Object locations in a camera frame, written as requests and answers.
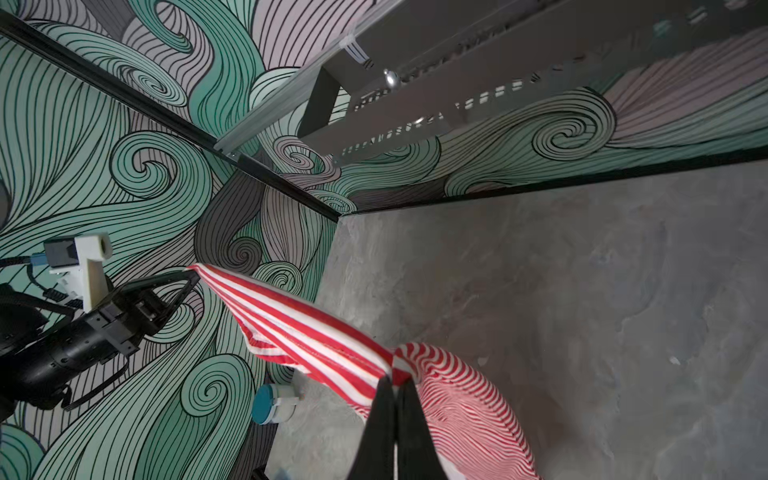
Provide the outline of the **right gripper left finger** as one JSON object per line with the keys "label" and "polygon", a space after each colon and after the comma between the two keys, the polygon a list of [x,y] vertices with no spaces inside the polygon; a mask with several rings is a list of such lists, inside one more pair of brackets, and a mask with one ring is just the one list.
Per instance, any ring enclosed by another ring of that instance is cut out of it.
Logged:
{"label": "right gripper left finger", "polygon": [[348,480],[392,480],[395,472],[395,394],[388,376],[379,380],[376,395],[347,476]]}

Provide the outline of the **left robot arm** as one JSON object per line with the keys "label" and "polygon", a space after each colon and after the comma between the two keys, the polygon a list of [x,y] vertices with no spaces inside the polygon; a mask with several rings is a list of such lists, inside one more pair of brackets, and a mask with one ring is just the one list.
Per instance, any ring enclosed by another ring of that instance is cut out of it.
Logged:
{"label": "left robot arm", "polygon": [[80,316],[68,305],[1,286],[1,419],[19,402],[71,411],[89,402],[128,370],[124,364],[77,398],[71,381],[96,364],[139,351],[158,334],[199,282],[185,270],[127,283]]}

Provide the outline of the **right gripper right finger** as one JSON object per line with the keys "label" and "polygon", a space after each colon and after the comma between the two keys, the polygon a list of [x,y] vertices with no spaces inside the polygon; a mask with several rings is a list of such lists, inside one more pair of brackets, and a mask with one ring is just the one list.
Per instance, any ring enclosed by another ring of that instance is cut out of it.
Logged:
{"label": "right gripper right finger", "polygon": [[447,480],[412,380],[399,387],[395,406],[398,478]]}

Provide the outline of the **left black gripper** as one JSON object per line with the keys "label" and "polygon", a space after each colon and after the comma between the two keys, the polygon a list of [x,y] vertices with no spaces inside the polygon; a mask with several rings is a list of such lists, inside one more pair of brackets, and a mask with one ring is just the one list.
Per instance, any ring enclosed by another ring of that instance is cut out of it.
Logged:
{"label": "left black gripper", "polygon": [[35,386],[55,390],[93,365],[129,357],[158,333],[199,282],[194,270],[143,278],[120,288],[95,310],[54,327],[35,345]]}

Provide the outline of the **red white striped tank top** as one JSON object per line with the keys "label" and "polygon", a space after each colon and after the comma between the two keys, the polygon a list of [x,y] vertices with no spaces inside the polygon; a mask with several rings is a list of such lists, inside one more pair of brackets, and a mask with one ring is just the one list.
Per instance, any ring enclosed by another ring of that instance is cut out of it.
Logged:
{"label": "red white striped tank top", "polygon": [[424,343],[394,350],[311,303],[253,278],[192,265],[234,315],[248,350],[327,386],[365,421],[379,380],[395,404],[408,380],[417,388],[447,479],[536,479],[533,453],[497,387],[456,355]]}

